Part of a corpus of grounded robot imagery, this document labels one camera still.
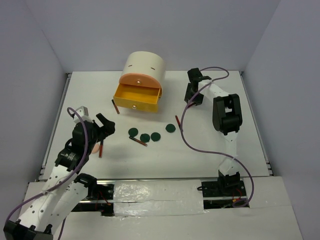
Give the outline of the yellow drawer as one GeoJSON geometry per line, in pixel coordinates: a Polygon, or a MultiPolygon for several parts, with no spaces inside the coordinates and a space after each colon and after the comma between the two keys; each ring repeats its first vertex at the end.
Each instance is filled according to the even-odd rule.
{"type": "Polygon", "coordinates": [[[161,88],[120,83],[113,96],[113,100],[118,107],[156,113],[158,111],[158,101],[161,96],[161,88]]]}

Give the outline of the orange top drawer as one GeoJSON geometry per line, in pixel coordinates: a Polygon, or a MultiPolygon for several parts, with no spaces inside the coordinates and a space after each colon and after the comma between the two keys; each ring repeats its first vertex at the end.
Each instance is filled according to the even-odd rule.
{"type": "Polygon", "coordinates": [[[160,89],[161,84],[154,77],[142,73],[127,73],[120,77],[119,83],[123,85],[160,89]]]}

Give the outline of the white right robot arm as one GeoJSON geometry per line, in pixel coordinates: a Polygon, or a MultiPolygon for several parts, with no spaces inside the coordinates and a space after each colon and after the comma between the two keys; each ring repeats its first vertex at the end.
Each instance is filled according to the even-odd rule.
{"type": "Polygon", "coordinates": [[[212,102],[212,124],[214,129],[221,134],[224,139],[225,152],[200,150],[192,147],[185,139],[183,127],[180,127],[180,134],[183,142],[192,150],[223,156],[224,159],[218,166],[217,189],[221,195],[228,196],[234,191],[235,186],[240,184],[240,173],[236,160],[237,155],[237,136],[243,123],[240,97],[238,94],[230,94],[214,82],[226,79],[230,73],[222,68],[213,66],[226,72],[226,76],[212,79],[204,76],[199,68],[192,68],[187,71],[189,83],[184,96],[186,106],[182,112],[181,122],[183,125],[186,111],[191,106],[199,106],[203,103],[204,97],[212,102]]]}

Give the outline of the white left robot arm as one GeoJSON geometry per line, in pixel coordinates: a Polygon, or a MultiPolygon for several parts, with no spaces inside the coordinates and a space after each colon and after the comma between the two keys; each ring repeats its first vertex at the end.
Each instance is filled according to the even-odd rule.
{"type": "Polygon", "coordinates": [[[82,113],[73,116],[72,137],[58,153],[50,177],[42,191],[26,200],[28,209],[15,221],[7,219],[3,228],[7,240],[52,240],[58,227],[83,199],[113,199],[112,184],[98,184],[97,179],[82,173],[95,145],[115,133],[115,123],[101,113],[101,126],[82,113]]]}

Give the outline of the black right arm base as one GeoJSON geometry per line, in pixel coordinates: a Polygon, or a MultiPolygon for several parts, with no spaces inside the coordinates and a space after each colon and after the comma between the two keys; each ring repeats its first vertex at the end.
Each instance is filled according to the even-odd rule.
{"type": "Polygon", "coordinates": [[[212,181],[202,181],[197,190],[202,193],[203,207],[210,209],[248,208],[244,181],[237,171],[232,175],[218,173],[218,178],[212,181]]]}

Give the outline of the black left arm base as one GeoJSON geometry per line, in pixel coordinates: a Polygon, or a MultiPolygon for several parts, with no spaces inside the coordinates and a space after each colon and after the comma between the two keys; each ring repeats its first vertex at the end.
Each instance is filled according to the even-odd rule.
{"type": "Polygon", "coordinates": [[[79,202],[72,212],[99,212],[103,217],[113,217],[114,204],[111,203],[114,196],[114,184],[98,184],[97,179],[89,174],[81,173],[74,183],[80,183],[85,187],[85,198],[79,202]]]}

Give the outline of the peach round makeup puff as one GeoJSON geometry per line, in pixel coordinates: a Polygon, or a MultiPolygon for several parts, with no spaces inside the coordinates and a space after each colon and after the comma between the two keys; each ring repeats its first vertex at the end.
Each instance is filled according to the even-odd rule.
{"type": "Polygon", "coordinates": [[[91,154],[96,154],[99,152],[99,150],[100,150],[100,145],[95,144],[94,147],[92,148],[91,154]]]}

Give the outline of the green round pad leftmost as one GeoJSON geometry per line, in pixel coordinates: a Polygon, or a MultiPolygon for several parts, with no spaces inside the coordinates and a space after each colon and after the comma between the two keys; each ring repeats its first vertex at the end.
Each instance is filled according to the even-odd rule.
{"type": "Polygon", "coordinates": [[[130,136],[130,137],[133,137],[133,138],[134,138],[135,136],[137,136],[138,133],[139,133],[139,130],[138,130],[137,128],[135,128],[135,127],[132,127],[132,128],[130,128],[130,129],[128,130],[129,136],[130,136]]]}

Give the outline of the red lip gloss by pads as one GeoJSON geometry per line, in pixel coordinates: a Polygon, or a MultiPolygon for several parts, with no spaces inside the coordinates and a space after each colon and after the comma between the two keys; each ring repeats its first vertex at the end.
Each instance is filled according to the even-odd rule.
{"type": "Polygon", "coordinates": [[[145,146],[145,147],[148,146],[147,143],[145,143],[145,142],[143,142],[143,141],[141,141],[141,140],[138,140],[138,139],[136,139],[135,137],[129,136],[129,139],[131,139],[132,141],[135,141],[135,142],[137,142],[137,143],[139,143],[139,144],[141,144],[141,145],[143,145],[143,146],[145,146]]]}

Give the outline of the green round pad folded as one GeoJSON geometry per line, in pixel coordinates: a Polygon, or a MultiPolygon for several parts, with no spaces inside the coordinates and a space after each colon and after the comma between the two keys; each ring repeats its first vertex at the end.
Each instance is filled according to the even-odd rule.
{"type": "Polygon", "coordinates": [[[151,137],[147,133],[143,133],[140,135],[140,141],[143,143],[148,143],[150,141],[151,137]]]}

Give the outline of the green round pad rightmost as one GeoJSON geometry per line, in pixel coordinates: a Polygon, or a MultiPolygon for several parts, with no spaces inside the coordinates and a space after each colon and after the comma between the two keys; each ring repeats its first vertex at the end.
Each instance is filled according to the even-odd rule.
{"type": "Polygon", "coordinates": [[[166,130],[168,133],[174,133],[174,132],[176,131],[176,127],[175,127],[174,124],[169,123],[169,124],[166,125],[165,130],[166,130]]]}

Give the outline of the cream round drawer cabinet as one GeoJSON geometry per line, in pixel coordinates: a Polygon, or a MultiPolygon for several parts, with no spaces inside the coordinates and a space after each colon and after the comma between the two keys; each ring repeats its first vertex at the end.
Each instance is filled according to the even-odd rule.
{"type": "Polygon", "coordinates": [[[166,63],[159,55],[147,51],[136,51],[128,56],[121,76],[129,73],[149,75],[161,85],[165,72],[166,63]]]}

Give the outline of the clear plastic sheet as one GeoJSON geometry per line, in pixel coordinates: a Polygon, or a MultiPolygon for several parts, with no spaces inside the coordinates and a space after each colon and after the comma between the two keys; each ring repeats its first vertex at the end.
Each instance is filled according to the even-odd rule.
{"type": "Polygon", "coordinates": [[[200,180],[118,181],[116,217],[187,216],[205,212],[200,180]]]}

